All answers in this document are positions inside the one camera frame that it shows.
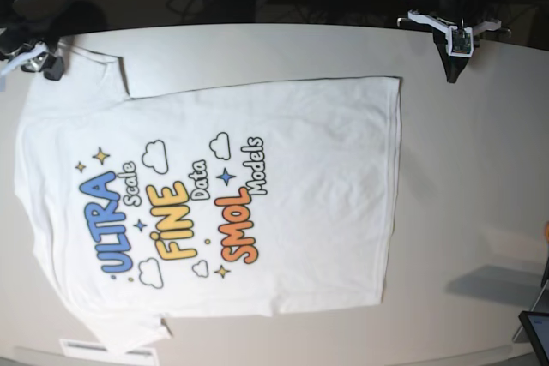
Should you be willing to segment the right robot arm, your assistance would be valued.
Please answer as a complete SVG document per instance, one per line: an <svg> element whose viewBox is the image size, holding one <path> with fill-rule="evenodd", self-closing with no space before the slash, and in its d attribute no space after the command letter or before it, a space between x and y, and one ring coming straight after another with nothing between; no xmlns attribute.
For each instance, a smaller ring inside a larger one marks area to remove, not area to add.
<svg viewBox="0 0 549 366"><path fill-rule="evenodd" d="M65 64L58 52L61 36L56 23L75 0L65 0L55 11L40 18L28 18L14 9L17 0L1 0L1 85L8 74L21 69L41 73L47 80L63 77Z"/></svg>

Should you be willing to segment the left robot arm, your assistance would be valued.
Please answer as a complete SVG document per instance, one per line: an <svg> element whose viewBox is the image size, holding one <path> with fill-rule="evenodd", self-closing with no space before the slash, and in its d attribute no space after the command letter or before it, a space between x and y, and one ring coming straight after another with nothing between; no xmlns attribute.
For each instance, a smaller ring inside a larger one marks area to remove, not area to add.
<svg viewBox="0 0 549 366"><path fill-rule="evenodd" d="M396 25L431 31L450 84L456 83L467 67L483 33L511 34L497 17L485 13L482 0L437 0L434 9L411 9L397 19Z"/></svg>

